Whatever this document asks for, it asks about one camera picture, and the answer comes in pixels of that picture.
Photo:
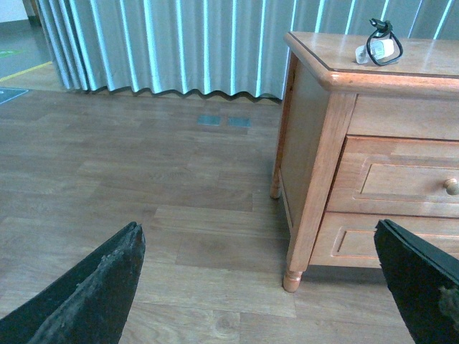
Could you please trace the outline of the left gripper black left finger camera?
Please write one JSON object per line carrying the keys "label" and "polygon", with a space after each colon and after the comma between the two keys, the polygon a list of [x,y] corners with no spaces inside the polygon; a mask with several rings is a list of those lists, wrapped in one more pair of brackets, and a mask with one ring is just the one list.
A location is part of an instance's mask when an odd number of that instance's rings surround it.
{"label": "left gripper black left finger camera", "polygon": [[38,295],[1,319],[2,343],[118,343],[146,251],[129,223]]}

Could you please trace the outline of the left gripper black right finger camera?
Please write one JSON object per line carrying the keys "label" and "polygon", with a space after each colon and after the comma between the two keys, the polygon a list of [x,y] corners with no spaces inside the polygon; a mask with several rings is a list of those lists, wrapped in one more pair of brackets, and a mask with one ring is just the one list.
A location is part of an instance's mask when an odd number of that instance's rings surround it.
{"label": "left gripper black right finger camera", "polygon": [[458,259],[395,222],[376,225],[384,278],[415,343],[458,342]]}

